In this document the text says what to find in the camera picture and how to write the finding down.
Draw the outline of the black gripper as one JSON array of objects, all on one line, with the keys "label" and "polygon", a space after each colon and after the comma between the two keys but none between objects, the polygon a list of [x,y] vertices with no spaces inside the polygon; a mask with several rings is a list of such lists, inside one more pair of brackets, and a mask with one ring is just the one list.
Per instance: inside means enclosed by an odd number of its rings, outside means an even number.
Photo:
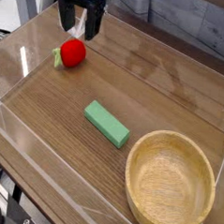
[{"label": "black gripper", "polygon": [[58,0],[58,2],[60,23],[65,31],[74,27],[76,19],[74,6],[78,6],[87,8],[85,40],[89,41],[98,34],[107,0]]}]

